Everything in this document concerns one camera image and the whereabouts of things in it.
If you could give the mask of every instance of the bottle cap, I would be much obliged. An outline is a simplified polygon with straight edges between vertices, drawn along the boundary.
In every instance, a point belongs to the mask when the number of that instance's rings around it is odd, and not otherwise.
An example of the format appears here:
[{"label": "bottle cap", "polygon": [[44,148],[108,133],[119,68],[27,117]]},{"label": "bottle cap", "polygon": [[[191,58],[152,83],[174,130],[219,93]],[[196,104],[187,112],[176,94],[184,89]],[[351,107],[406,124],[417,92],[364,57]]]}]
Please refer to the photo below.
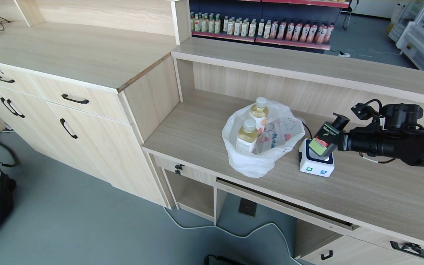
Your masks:
[{"label": "bottle cap", "polygon": [[268,103],[268,100],[266,98],[257,98],[255,104],[256,104],[256,107],[258,107],[259,109],[264,109],[267,103]]},{"label": "bottle cap", "polygon": [[254,119],[247,119],[243,123],[243,129],[247,133],[252,133],[256,129],[256,121]]}]

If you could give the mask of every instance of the bottle label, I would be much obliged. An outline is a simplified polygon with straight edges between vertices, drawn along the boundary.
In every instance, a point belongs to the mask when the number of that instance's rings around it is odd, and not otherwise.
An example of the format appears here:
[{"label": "bottle label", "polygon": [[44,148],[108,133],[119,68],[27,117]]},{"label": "bottle label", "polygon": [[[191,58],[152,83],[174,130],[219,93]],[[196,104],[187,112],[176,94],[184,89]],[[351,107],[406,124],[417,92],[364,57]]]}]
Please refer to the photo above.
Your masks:
[{"label": "bottle label", "polygon": [[246,153],[252,153],[254,150],[254,145],[256,144],[256,140],[254,140],[253,142],[247,142],[244,141],[240,138],[237,138],[237,150],[238,151],[242,151],[242,152],[246,152]]},{"label": "bottle label", "polygon": [[264,130],[264,127],[266,126],[266,121],[268,121],[268,117],[267,116],[264,116],[262,118],[258,118],[258,117],[255,117],[250,112],[250,118],[251,119],[254,119],[256,121],[256,129],[258,130],[258,135],[261,135],[261,133]]}]

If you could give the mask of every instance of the white cable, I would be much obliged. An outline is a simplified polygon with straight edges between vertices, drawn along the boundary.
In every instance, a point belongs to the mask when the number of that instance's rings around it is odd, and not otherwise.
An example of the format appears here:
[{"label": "white cable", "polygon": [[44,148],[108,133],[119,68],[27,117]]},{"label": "white cable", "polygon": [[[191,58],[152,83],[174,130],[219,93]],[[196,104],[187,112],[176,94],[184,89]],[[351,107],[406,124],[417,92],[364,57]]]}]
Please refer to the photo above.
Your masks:
[{"label": "white cable", "polygon": [[278,226],[277,224],[273,223],[273,222],[265,223],[264,225],[261,225],[261,226],[259,226],[259,227],[255,228],[254,230],[252,230],[251,232],[249,232],[247,235],[240,236],[240,235],[236,235],[236,234],[234,234],[234,233],[231,233],[231,232],[229,232],[229,231],[227,231],[227,230],[225,230],[225,229],[221,228],[220,226],[216,226],[216,225],[202,225],[202,226],[192,226],[192,227],[185,227],[185,226],[182,226],[182,225],[180,225],[180,224],[179,224],[179,223],[178,223],[178,222],[177,222],[177,221],[173,218],[173,216],[171,215],[171,213],[170,213],[170,212],[168,212],[168,211],[166,210],[166,208],[163,208],[163,209],[164,209],[164,210],[165,210],[165,212],[168,214],[168,216],[170,216],[171,220],[173,220],[173,222],[174,222],[174,223],[175,223],[175,224],[176,224],[179,228],[182,228],[182,229],[199,229],[199,228],[215,227],[215,228],[217,228],[217,229],[219,229],[219,230],[224,231],[225,233],[227,233],[227,234],[229,234],[229,235],[231,235],[231,236],[238,237],[238,238],[248,238],[248,237],[249,237],[249,236],[251,236],[254,232],[256,232],[256,231],[260,230],[261,228],[264,228],[264,227],[266,227],[266,226],[268,226],[268,225],[274,225],[274,226],[278,229],[278,231],[281,233],[282,238],[284,239],[284,243],[286,243],[287,253],[289,254],[289,257],[291,258],[291,260],[293,260],[294,262],[296,262],[298,265],[303,265],[302,263],[298,262],[296,259],[294,259],[294,258],[292,257],[292,255],[291,255],[291,251],[289,250],[289,244],[287,243],[286,236],[284,236],[284,233],[282,232],[281,228],[279,228],[279,226]]}]

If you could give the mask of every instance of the white plastic bag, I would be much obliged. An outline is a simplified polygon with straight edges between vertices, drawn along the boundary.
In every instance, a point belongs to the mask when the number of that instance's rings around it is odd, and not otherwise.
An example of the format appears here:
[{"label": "white plastic bag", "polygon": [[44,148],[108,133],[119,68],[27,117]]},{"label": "white plastic bag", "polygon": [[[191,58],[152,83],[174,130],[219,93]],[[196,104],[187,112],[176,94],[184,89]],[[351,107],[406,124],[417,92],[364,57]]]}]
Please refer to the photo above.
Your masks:
[{"label": "white plastic bag", "polygon": [[252,178],[261,178],[274,168],[274,162],[291,151],[305,135],[302,122],[292,115],[291,109],[276,101],[268,101],[268,120],[263,134],[258,137],[254,153],[235,148],[243,122],[250,118],[250,108],[235,112],[222,130],[222,138],[229,154],[229,163],[238,172]]}]

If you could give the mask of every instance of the chair leg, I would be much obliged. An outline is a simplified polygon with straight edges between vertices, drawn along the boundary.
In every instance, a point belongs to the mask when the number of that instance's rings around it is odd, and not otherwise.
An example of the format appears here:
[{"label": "chair leg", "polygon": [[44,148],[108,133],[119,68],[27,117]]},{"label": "chair leg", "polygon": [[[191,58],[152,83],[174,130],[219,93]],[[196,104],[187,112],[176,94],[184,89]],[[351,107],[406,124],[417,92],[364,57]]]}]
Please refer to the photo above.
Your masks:
[{"label": "chair leg", "polygon": [[346,17],[344,17],[344,21],[343,21],[343,28],[344,30],[348,30],[348,26],[350,25],[350,20],[351,20],[351,12],[346,13]]}]

